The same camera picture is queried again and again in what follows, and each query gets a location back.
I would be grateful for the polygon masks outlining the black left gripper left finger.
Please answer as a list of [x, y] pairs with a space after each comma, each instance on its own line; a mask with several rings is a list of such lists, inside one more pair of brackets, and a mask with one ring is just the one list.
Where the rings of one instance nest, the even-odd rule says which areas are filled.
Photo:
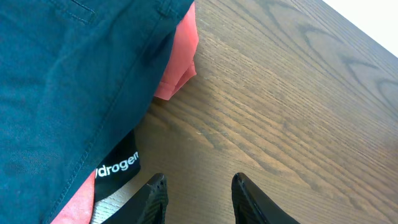
[[168, 203], [167, 178], [157, 173], [103, 224], [164, 224]]

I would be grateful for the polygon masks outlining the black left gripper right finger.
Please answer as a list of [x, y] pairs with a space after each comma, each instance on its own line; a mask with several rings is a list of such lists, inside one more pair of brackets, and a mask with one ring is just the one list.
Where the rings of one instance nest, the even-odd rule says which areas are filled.
[[299, 224], [242, 172], [234, 175], [231, 191], [236, 224]]

